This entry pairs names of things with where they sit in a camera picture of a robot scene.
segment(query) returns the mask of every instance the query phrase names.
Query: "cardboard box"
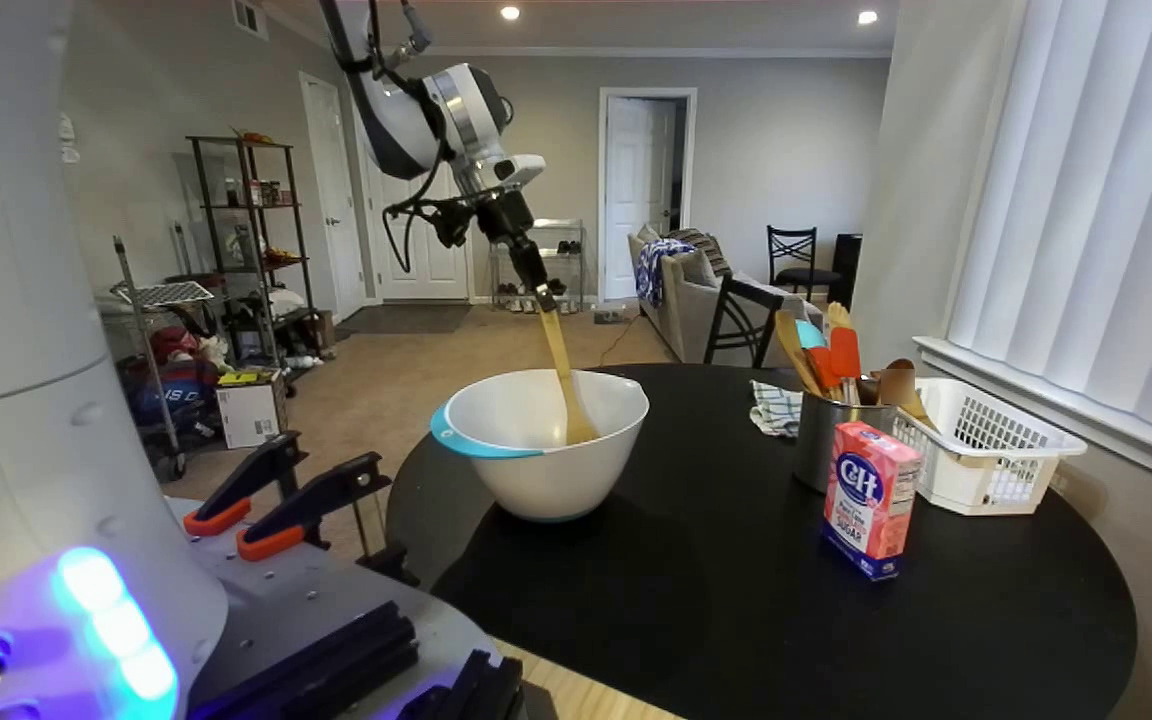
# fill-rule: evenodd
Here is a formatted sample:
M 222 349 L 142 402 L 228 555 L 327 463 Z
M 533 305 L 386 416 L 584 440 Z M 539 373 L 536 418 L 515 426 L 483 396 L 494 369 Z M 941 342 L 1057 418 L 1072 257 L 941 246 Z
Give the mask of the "cardboard box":
M 254 385 L 219 385 L 216 409 L 222 426 L 222 448 L 254 448 L 269 434 L 284 431 L 284 385 L 254 378 Z

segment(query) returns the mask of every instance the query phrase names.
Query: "chair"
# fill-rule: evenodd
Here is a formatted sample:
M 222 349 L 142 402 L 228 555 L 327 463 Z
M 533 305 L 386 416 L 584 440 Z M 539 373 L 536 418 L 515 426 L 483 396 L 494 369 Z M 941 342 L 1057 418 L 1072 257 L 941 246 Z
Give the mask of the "chair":
M 802 297 L 811 297 L 833 279 L 835 271 L 816 267 L 816 227 L 766 222 L 766 284 L 802 288 Z
M 713 365 L 719 349 L 745 349 L 747 369 L 760 369 L 775 331 L 779 305 L 783 291 L 726 271 L 713 308 L 705 365 Z

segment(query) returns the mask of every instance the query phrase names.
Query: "doorway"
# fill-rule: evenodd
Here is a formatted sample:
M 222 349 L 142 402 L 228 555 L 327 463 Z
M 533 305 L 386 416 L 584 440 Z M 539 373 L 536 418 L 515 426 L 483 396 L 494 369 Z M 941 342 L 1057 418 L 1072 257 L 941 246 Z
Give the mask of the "doorway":
M 369 222 L 375 297 L 378 299 L 468 299 L 468 246 L 474 233 L 468 233 L 459 246 L 445 246 L 436 238 L 436 227 L 422 219 L 412 219 L 412 233 L 405 219 L 391 219 L 385 227 L 385 209 L 396 200 L 409 200 L 422 182 L 422 175 L 416 180 L 385 175 L 378 164 L 372 159 L 372 138 L 355 109 L 352 109 L 352 128 L 355 128 L 358 169 L 365 169 L 365 222 Z M 426 182 L 426 197 L 456 197 L 456 180 L 449 164 L 438 164 L 436 180 Z
M 321 188 L 322 252 L 332 271 L 332 318 L 340 322 L 369 305 L 365 238 L 352 209 L 349 144 L 340 93 L 327 81 L 299 72 L 312 180 Z
M 635 299 L 629 237 L 690 222 L 697 87 L 605 87 L 599 96 L 599 299 Z

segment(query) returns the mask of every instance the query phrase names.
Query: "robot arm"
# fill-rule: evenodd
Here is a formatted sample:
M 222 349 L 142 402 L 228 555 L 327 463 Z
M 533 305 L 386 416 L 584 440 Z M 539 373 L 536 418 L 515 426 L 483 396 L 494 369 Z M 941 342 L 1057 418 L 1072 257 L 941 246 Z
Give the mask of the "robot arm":
M 405 17 L 412 36 L 391 57 L 378 49 L 375 0 L 369 0 L 369 7 L 365 0 L 321 2 L 378 171 L 396 180 L 416 180 L 422 171 L 433 180 L 436 164 L 449 159 L 459 188 L 452 200 L 422 200 L 422 180 L 412 200 L 385 213 L 426 219 L 449 246 L 465 242 L 468 219 L 474 219 L 492 242 L 507 242 L 519 284 L 546 312 L 557 284 L 543 271 L 536 238 L 526 238 L 533 213 L 519 197 L 519 188 L 539 175 L 543 159 L 504 153 L 499 131 L 511 122 L 511 102 L 468 63 L 405 81 L 396 68 L 426 49 L 409 0 Z

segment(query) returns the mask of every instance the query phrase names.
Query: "window blinds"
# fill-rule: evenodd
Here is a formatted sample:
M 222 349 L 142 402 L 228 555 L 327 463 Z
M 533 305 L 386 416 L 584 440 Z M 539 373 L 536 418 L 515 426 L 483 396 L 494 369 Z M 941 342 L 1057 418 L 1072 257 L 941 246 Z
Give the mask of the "window blinds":
M 1152 426 L 1152 0 L 1030 0 L 949 342 Z

